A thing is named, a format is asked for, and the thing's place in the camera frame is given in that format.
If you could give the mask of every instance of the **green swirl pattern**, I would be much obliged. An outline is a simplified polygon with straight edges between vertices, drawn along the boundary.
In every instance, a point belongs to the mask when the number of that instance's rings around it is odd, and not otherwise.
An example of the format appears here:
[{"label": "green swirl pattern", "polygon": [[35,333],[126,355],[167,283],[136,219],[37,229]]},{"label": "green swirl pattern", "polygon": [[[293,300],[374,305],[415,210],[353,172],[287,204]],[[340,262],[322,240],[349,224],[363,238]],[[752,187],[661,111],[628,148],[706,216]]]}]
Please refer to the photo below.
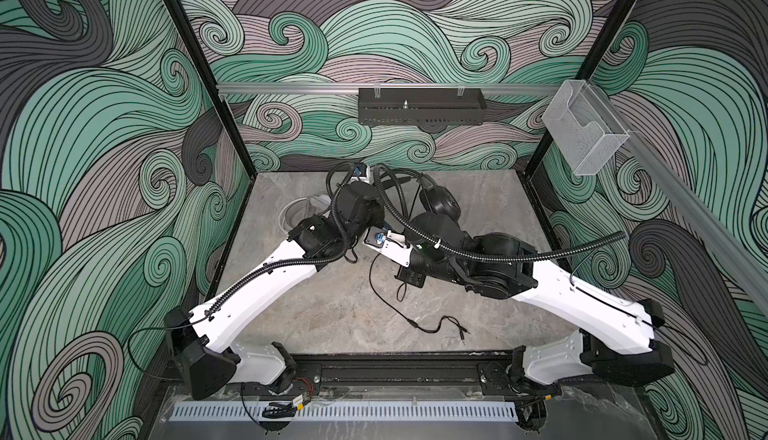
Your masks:
[{"label": "green swirl pattern", "polygon": [[[768,271],[766,1],[638,0],[592,81]],[[745,44],[759,46],[743,55]],[[660,341],[673,349],[677,372],[646,387],[667,435],[764,438],[768,388],[764,373],[753,372],[768,368],[768,319],[736,286],[740,279],[724,271],[630,151],[620,149],[593,177],[575,177],[556,147],[543,165],[537,174],[546,179],[537,184],[562,243],[630,235],[595,253],[579,276],[621,296],[655,298],[670,313]],[[686,315],[715,322],[699,331]],[[701,358],[706,349],[715,353]],[[726,374],[713,375],[708,368],[720,362]]]},{"label": "green swirl pattern", "polygon": [[456,51],[476,38],[514,37],[533,26],[556,22],[542,36],[540,46],[546,56],[561,56],[587,36],[592,7],[590,0],[454,0],[427,15]]},{"label": "green swirl pattern", "polygon": [[[228,8],[184,2],[211,50],[239,51]],[[124,342],[207,293],[248,178],[226,133],[203,146],[209,181],[187,177],[183,150],[200,147],[185,133],[211,101],[162,0],[0,0],[0,23],[0,94],[16,101],[0,107],[0,424],[138,438],[151,411],[137,395],[156,384]],[[142,368],[161,343],[133,343]]]},{"label": "green swirl pattern", "polygon": [[[461,60],[430,18],[402,3],[370,0],[338,12],[322,24],[329,59],[387,51],[393,60],[416,68],[435,82],[497,82],[509,68],[509,47],[497,36],[467,43]],[[492,48],[497,60],[489,70],[477,51]]]},{"label": "green swirl pattern", "polygon": [[302,15],[283,12],[270,22],[270,38],[278,45],[288,43],[284,28],[301,30],[304,43],[301,50],[290,55],[239,54],[226,56],[211,64],[216,79],[221,82],[276,81],[284,76],[316,72],[328,56],[328,42],[320,28]]}]

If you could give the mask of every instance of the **wall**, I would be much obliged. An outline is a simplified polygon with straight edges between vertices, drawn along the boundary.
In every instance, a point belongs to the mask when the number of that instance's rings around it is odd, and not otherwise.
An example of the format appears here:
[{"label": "wall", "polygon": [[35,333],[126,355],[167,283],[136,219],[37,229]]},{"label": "wall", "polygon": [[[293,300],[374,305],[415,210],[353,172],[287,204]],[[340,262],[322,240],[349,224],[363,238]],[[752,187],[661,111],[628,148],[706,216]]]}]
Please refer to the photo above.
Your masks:
[{"label": "wall", "polygon": [[[506,82],[573,78],[612,0],[182,0],[220,82]],[[262,171],[338,159],[521,169],[547,99],[488,98],[488,124],[361,127],[354,96],[233,95]]]},{"label": "wall", "polygon": [[[0,0],[3,438],[134,438],[248,183],[161,0]],[[134,339],[162,372],[161,332]]]},{"label": "wall", "polygon": [[[594,77],[766,269],[767,50],[768,0],[638,0]],[[764,439],[768,320],[643,166],[620,150],[576,178],[553,146],[534,185],[563,243],[630,234],[578,274],[664,304],[677,372],[648,392],[670,437]]]}]

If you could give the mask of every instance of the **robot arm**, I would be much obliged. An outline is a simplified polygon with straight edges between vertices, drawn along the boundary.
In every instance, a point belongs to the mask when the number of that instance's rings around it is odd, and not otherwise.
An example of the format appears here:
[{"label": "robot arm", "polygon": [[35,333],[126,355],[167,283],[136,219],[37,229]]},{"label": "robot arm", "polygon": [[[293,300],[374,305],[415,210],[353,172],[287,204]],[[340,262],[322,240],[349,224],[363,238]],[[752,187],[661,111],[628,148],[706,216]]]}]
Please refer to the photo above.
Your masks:
[{"label": "robot arm", "polygon": [[[340,217],[351,237],[359,237],[367,247],[401,266],[399,279],[420,287],[426,276],[435,277],[483,296],[531,303],[580,327],[559,342],[526,349],[521,376],[550,384],[560,378],[596,373],[614,382],[642,385],[672,372],[670,350],[654,339],[652,325],[663,322],[658,305],[622,300],[580,279],[571,281],[567,272],[549,261],[511,264],[448,258],[407,232],[401,235],[385,229],[383,208],[370,185],[370,169],[365,176],[362,171],[365,169],[356,170],[357,181],[341,187]],[[433,181],[429,191],[432,189],[439,196],[423,195],[428,211],[413,220],[425,231],[480,254],[536,253],[530,245],[502,233],[470,237],[456,223],[460,209],[457,204],[450,205],[455,199]],[[442,208],[444,213],[439,213],[440,198],[446,199],[443,206],[449,207]],[[334,224],[325,216],[314,215],[295,227],[256,268],[285,259],[330,258],[341,247]],[[272,384],[276,392],[282,391],[286,378],[293,375],[290,356],[282,346],[244,350],[235,338],[280,295],[323,266],[292,265],[267,271],[229,291],[228,299],[216,311],[211,311],[211,306],[224,293],[191,311],[171,310],[165,317],[167,343],[192,396],[205,398],[230,381]]]}]

